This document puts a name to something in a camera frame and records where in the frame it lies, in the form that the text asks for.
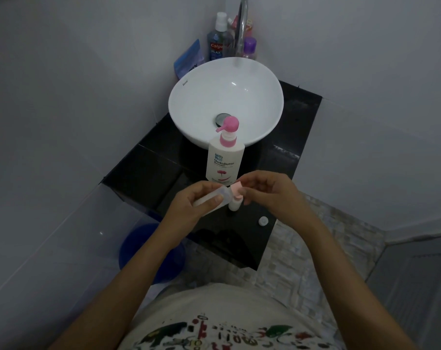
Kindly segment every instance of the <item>sink drain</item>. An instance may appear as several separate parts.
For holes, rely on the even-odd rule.
[[[231,115],[227,113],[220,113],[215,117],[214,121],[218,128],[224,125],[224,120],[226,117],[231,117]]]

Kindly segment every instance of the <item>blue packet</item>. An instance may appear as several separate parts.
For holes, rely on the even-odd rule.
[[[199,39],[196,39],[193,45],[190,46],[189,49],[173,63],[173,68],[175,69],[178,79],[181,79],[183,76],[189,73],[189,71],[193,70],[199,65],[204,64],[205,62],[206,61],[204,60],[203,54],[201,53]]]

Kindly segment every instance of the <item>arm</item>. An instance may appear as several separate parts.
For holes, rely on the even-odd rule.
[[[202,215],[222,202],[222,196],[197,207],[192,206],[194,200],[220,186],[198,182],[177,193],[151,238],[50,349],[116,348],[167,253],[191,232]]]
[[[358,275],[326,226],[286,175],[255,171],[239,179],[245,204],[255,201],[297,231],[349,350],[417,347]]]

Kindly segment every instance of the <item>white t-shirt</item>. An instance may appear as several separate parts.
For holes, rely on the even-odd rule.
[[[319,325],[310,319],[270,297],[224,284],[155,300],[133,324],[118,350],[337,349],[317,336]]]

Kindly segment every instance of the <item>chrome faucet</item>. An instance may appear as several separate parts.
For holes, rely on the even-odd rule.
[[[234,43],[235,56],[243,55],[247,21],[248,21],[248,0],[241,0],[240,9],[238,10],[237,29],[235,30],[235,43]]]

